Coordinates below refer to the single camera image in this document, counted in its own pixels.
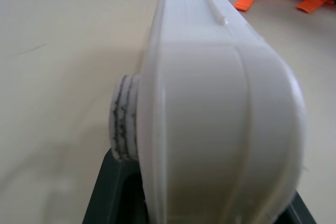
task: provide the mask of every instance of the beige surface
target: beige surface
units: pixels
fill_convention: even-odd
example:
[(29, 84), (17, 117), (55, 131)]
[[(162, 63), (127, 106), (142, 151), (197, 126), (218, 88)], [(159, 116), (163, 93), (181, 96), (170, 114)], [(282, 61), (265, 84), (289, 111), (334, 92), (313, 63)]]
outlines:
[[(285, 58), (308, 107), (299, 192), (336, 219), (336, 9), (256, 0), (243, 15)], [(0, 0), (0, 223), (80, 223), (109, 147), (108, 107), (156, 0)]]

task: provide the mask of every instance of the white plastic object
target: white plastic object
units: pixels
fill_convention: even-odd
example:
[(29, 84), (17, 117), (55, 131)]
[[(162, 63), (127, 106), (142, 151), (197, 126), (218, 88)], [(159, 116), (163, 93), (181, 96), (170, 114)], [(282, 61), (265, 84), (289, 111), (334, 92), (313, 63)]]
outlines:
[(228, 0), (159, 0), (136, 120), (151, 223), (272, 223), (292, 199), (301, 92)]

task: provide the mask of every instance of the round pad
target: round pad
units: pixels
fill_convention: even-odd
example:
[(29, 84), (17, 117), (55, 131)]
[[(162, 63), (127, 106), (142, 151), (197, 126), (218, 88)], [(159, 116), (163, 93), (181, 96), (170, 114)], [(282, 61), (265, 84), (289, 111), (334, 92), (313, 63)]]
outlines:
[(115, 159), (138, 160), (136, 149), (136, 107), (139, 76), (123, 76), (111, 103), (109, 131), (111, 150)]

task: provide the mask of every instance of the table surface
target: table surface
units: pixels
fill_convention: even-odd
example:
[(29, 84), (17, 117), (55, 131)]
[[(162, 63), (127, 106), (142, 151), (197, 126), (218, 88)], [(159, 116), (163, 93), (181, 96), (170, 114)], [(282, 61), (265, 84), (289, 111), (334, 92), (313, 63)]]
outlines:
[[(157, 0), (0, 0), (0, 222), (80, 223), (109, 148), (113, 87), (139, 66)], [(308, 110), (298, 191), (336, 219), (336, 7), (242, 15), (292, 67)]]

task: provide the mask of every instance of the black plastic base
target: black plastic base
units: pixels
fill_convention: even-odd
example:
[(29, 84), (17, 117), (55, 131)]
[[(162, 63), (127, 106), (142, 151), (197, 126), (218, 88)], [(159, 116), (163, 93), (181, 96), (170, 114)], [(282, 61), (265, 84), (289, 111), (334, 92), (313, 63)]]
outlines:
[[(109, 150), (101, 165), (83, 224), (147, 224), (139, 163), (117, 162)], [(296, 193), (275, 224), (316, 224)]]

